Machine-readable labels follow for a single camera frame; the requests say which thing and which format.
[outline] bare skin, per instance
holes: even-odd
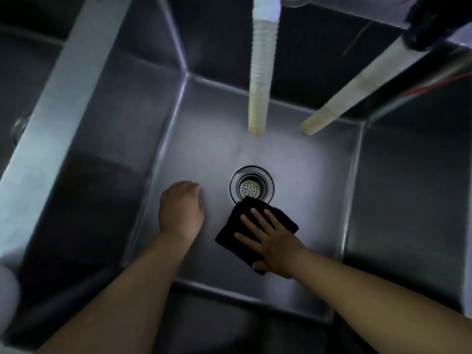
[[[146,354],[152,351],[167,294],[204,221],[200,186],[174,184],[162,194],[161,233],[149,248],[38,351],[40,354]],[[429,298],[308,250],[273,214],[254,209],[260,253],[253,269],[293,278],[333,307],[381,354],[472,353],[472,321]]]

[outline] clenched hand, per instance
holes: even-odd
[[[165,190],[159,208],[159,227],[192,244],[204,222],[204,208],[199,201],[200,184],[181,181]]]
[[[292,263],[300,250],[306,249],[305,246],[292,232],[282,226],[269,210],[264,210],[264,213],[272,222],[272,226],[255,208],[251,208],[251,213],[259,221],[264,231],[253,224],[245,215],[241,215],[241,221],[261,243],[253,241],[240,233],[235,233],[235,237],[251,250],[264,257],[264,261],[254,262],[252,269],[274,272],[279,276],[292,278]]]

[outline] forearm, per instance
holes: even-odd
[[[381,354],[472,352],[472,321],[416,292],[308,250],[291,271]]]
[[[38,353],[149,353],[168,290],[189,246],[171,234],[158,235]]]

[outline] cleaning cloth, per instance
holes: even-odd
[[[292,232],[293,234],[298,231],[298,226],[295,222],[293,222],[286,214],[283,213],[282,210],[272,207],[269,204],[265,203],[264,201],[254,199],[250,196],[246,196],[242,201],[238,202],[236,206],[233,208],[231,215],[229,215],[229,219],[226,225],[221,229],[220,233],[216,236],[216,243],[225,247],[227,250],[233,252],[236,256],[238,256],[241,260],[246,262],[249,266],[252,267],[252,264],[256,261],[263,261],[264,258],[251,250],[245,244],[242,244],[235,238],[235,232],[239,232],[244,236],[260,242],[257,237],[245,226],[245,224],[241,221],[241,215],[246,215],[248,219],[251,220],[257,227],[263,230],[260,223],[256,220],[256,218],[251,214],[251,208],[255,208],[259,214],[263,216],[263,218],[271,224],[271,221],[268,217],[264,214],[264,209],[268,209],[272,214],[276,217],[276,219],[280,222],[282,226],[284,226],[288,231]],[[264,271],[256,271],[260,275],[264,275]]]

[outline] person's left hand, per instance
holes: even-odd
[[[159,208],[162,233],[172,234],[192,244],[204,222],[204,208],[199,200],[200,184],[181,181],[165,190]]]

